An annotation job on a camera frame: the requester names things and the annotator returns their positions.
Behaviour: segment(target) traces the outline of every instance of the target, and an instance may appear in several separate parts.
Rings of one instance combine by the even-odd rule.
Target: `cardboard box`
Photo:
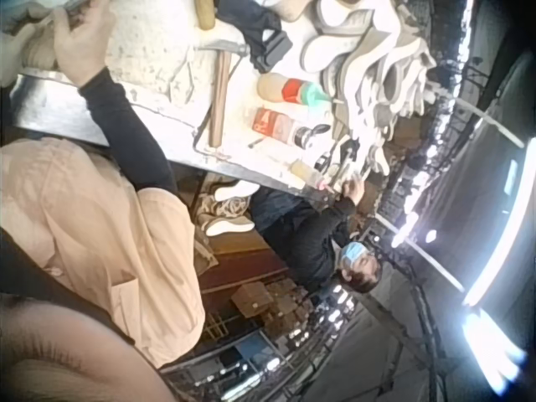
[[[277,339],[287,335],[299,326],[300,323],[298,322],[296,314],[294,314],[294,312],[290,312],[282,317],[276,318],[272,322],[267,323],[265,325],[265,332],[270,338]]]
[[[296,318],[299,322],[307,322],[309,319],[309,312],[306,310],[304,306],[299,306],[295,311],[294,314],[296,314]]]
[[[297,308],[298,305],[291,295],[276,297],[274,302],[270,305],[270,311],[276,314],[278,317],[284,316],[289,312],[293,312]]]
[[[251,282],[242,285],[231,297],[231,300],[246,318],[261,314],[274,302],[274,298],[266,290],[266,286],[262,282]]]
[[[266,289],[268,289],[273,296],[284,296],[296,288],[296,283],[290,278],[266,286]]]
[[[302,301],[301,306],[304,307],[309,314],[311,314],[315,310],[315,307],[312,305],[311,299],[305,299],[304,301]]]

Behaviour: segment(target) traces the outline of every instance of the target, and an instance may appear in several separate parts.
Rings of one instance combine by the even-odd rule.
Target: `face mask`
[[[369,250],[364,245],[358,243],[357,241],[353,241],[349,245],[344,246],[344,248],[341,250],[340,262],[343,262],[344,259],[347,259],[349,263],[348,266],[352,266],[355,261],[357,261],[368,251]]]

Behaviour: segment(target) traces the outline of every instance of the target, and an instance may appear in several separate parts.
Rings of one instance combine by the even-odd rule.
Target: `hair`
[[[374,272],[374,279],[370,280],[363,272],[353,272],[348,271],[348,274],[352,276],[350,281],[347,281],[343,277],[343,273],[340,270],[337,270],[336,276],[341,281],[342,285],[349,286],[353,291],[357,293],[369,293],[372,291],[382,279],[382,265],[379,263],[378,259],[374,258],[376,261],[376,271]]]

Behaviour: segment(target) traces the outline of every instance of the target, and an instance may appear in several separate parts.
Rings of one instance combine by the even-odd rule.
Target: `black sleeve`
[[[80,89],[91,117],[101,128],[125,177],[136,191],[162,188],[177,193],[169,162],[152,134],[132,109],[122,85],[103,69]]]
[[[13,86],[8,88],[0,88],[0,144],[3,146],[5,143],[5,130],[6,127],[11,126],[12,115],[11,115],[11,98],[9,94]]]
[[[292,241],[292,259],[300,266],[318,266],[329,257],[323,243],[337,226],[355,212],[350,198],[337,201],[332,207],[324,209],[306,219],[295,233]]]

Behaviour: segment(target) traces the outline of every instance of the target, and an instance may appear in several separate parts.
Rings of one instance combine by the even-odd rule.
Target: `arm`
[[[294,235],[292,241],[293,260],[300,265],[312,263],[317,265],[323,258],[322,244],[337,226],[355,211],[352,199],[345,197],[332,207],[324,209],[320,214],[306,219]]]
[[[136,191],[161,188],[177,192],[162,149],[132,109],[124,88],[104,68],[80,89],[91,116],[110,144],[111,155]]]
[[[332,254],[326,253],[324,242],[338,224],[354,213],[363,194],[363,181],[354,177],[344,184],[344,197],[340,201],[301,224],[292,241],[291,258],[303,274],[314,275],[316,271],[334,268],[335,261],[332,260]]]
[[[109,0],[94,0],[70,28],[67,12],[54,10],[54,51],[58,65],[85,97],[93,120],[110,143],[111,154],[136,190],[162,188],[175,193],[173,173],[162,149],[114,83],[105,58],[116,19]]]

